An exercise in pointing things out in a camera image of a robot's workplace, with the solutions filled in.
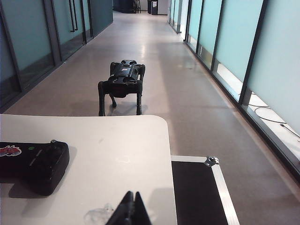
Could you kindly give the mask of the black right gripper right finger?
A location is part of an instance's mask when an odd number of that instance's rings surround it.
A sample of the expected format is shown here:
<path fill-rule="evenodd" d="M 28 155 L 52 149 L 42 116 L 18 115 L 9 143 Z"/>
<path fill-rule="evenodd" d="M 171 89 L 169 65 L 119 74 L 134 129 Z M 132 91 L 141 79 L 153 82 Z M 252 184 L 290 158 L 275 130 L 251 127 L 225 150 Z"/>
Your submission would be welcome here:
<path fill-rule="evenodd" d="M 152 225 L 149 215 L 144 206 L 140 192 L 136 192 L 134 201 L 133 225 Z"/>

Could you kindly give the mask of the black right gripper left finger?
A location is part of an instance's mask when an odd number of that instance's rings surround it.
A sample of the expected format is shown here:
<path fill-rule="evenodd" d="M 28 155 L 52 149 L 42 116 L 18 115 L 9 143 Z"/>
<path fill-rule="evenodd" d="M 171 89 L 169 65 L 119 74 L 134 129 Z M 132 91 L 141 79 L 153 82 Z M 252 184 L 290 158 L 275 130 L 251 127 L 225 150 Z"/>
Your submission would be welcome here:
<path fill-rule="evenodd" d="M 118 207 L 106 222 L 106 225 L 132 225 L 134 213 L 134 195 L 127 191 Z"/>

